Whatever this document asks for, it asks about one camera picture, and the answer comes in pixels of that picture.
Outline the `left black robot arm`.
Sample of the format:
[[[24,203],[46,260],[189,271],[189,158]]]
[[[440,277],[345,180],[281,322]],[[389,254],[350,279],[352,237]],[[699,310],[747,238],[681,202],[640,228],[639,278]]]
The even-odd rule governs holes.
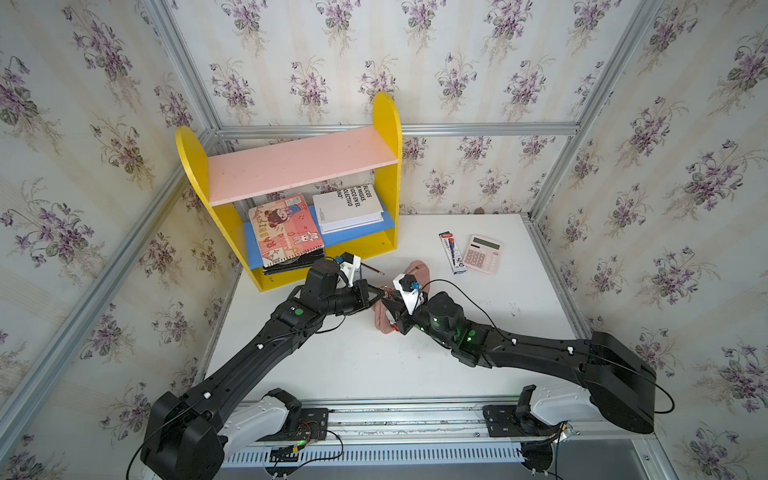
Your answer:
[[[300,402],[276,389],[246,410],[245,396],[322,327],[329,315],[349,317],[385,295],[334,259],[316,261],[303,284],[271,313],[259,333],[222,367],[181,395],[168,391],[151,407],[134,458],[162,479],[212,479],[225,459],[282,430]]]

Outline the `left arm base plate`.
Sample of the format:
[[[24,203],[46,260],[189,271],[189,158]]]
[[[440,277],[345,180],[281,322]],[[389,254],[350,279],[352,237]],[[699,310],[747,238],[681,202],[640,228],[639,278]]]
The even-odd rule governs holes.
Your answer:
[[[311,441],[325,440],[327,437],[328,408],[308,408],[295,396],[283,389],[270,390],[265,396],[283,403],[287,408],[287,416],[280,430],[263,437],[271,441]]]

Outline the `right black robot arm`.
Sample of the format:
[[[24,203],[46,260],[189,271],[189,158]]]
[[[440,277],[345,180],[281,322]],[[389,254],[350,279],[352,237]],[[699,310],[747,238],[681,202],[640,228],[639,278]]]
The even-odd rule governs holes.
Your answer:
[[[572,340],[512,334],[467,319],[445,292],[412,312],[399,295],[382,304],[395,330],[427,334],[466,366],[516,368],[570,381],[587,391],[590,404],[612,424],[639,434],[654,431],[656,373],[611,334]]]

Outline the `pink corduroy bag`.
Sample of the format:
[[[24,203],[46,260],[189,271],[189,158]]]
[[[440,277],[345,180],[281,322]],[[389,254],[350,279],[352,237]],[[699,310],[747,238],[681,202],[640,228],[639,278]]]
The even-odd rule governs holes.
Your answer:
[[[421,260],[412,261],[404,272],[393,280],[391,286],[383,288],[385,291],[383,299],[373,305],[375,328],[384,334],[400,332],[398,318],[408,314],[406,301],[402,298],[402,292],[396,287],[403,279],[411,279],[419,283],[423,296],[429,292],[429,287],[426,285],[431,280],[429,267]]]

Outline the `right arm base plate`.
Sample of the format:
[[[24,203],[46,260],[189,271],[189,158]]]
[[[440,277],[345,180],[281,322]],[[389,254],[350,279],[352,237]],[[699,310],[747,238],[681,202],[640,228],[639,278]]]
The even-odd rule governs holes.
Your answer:
[[[492,438],[552,437],[562,432],[563,423],[550,424],[533,415],[532,398],[537,387],[523,388],[516,404],[496,404],[482,407],[488,434]]]

